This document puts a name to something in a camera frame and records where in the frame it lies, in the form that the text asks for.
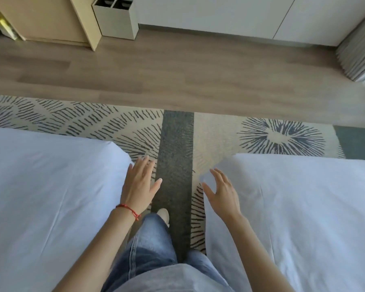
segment rug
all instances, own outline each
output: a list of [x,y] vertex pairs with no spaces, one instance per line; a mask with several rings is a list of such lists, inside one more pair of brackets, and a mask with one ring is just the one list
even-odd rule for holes
[[199,176],[238,152],[365,160],[365,128],[0,95],[0,127],[113,141],[132,160],[149,155],[162,177],[151,210],[170,212],[181,261],[205,253]]

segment white sneaker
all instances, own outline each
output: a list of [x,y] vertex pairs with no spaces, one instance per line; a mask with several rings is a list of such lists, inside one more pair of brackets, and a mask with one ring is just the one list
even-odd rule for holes
[[166,225],[169,227],[169,212],[165,208],[162,208],[158,210],[157,212],[158,216],[162,218],[163,221],[165,221]]

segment laminate flooring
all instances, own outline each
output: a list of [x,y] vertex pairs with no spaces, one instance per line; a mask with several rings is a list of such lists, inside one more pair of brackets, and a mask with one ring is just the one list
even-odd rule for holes
[[79,46],[0,39],[0,94],[365,128],[332,49],[141,29]]

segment white wardrobe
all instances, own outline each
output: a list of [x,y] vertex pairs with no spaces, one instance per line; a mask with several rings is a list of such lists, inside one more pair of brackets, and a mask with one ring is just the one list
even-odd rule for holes
[[135,0],[155,26],[337,46],[365,18],[365,0]]

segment denim pant leg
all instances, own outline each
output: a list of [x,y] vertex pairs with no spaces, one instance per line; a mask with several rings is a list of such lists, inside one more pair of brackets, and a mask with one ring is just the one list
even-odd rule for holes
[[112,292],[137,275],[173,264],[177,257],[168,227],[160,216],[150,213],[117,260],[102,292]]
[[208,257],[199,250],[189,250],[184,263],[193,266],[195,269],[201,271],[203,274],[210,277],[219,284],[225,287],[229,286],[227,281],[219,274],[218,270],[214,267]]

